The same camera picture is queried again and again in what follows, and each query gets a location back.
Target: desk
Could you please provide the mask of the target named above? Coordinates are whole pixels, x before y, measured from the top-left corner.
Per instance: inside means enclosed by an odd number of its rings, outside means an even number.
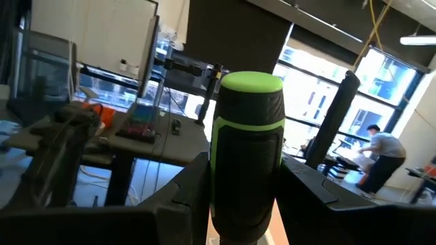
[[[82,103],[75,101],[72,102],[72,105],[80,107]],[[202,128],[195,125],[193,119],[169,113],[159,117],[156,131],[160,134],[160,137],[157,138],[154,144],[116,136],[115,133],[131,113],[133,111],[130,109],[127,113],[116,112],[111,128],[104,130],[99,137],[92,139],[85,148],[86,151],[92,144],[104,144],[110,149],[108,152],[84,154],[82,158],[86,165],[112,170],[105,206],[124,206],[134,170],[135,158],[165,161],[169,164],[184,167],[190,164],[198,153],[209,149],[209,142],[202,132]],[[168,125],[175,118],[179,119],[182,124],[180,135],[172,135],[171,128]],[[30,130],[32,127],[47,122],[48,119],[45,118],[23,129],[21,132],[12,135],[4,144],[13,148],[24,149],[29,154],[35,152],[40,137],[30,134]]]
[[[409,172],[408,174],[413,177],[421,178],[424,180],[422,184],[420,185],[420,188],[415,192],[414,196],[412,197],[410,204],[416,204],[422,194],[422,192],[425,191],[426,188],[431,189],[432,191],[436,191],[436,179],[432,176],[426,176],[426,174],[422,171],[418,171],[416,169],[406,168],[406,170]]]

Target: chair backrest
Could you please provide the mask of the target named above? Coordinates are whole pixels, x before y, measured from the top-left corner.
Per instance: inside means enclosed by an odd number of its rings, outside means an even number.
[[[7,108],[23,126],[29,126],[70,102],[77,87],[76,45],[58,37],[16,29],[13,49]]]
[[[74,94],[77,86],[74,43],[35,31],[16,29],[14,51],[10,98],[67,101],[68,92]],[[70,88],[69,69],[73,81]]]

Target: green cap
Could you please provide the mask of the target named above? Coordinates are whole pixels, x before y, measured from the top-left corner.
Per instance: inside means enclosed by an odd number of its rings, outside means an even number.
[[[273,93],[283,88],[280,78],[268,73],[240,71],[224,76],[221,85],[244,93]]]

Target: green and black cylinder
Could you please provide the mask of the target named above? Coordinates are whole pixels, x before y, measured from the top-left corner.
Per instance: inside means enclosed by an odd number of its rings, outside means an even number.
[[[211,143],[211,214],[221,244],[256,244],[268,228],[281,163],[283,82],[235,72],[221,81]]]

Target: black pants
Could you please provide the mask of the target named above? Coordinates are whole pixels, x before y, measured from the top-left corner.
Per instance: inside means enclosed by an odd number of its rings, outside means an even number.
[[[366,193],[377,193],[405,160],[406,158],[380,156],[360,189]]]

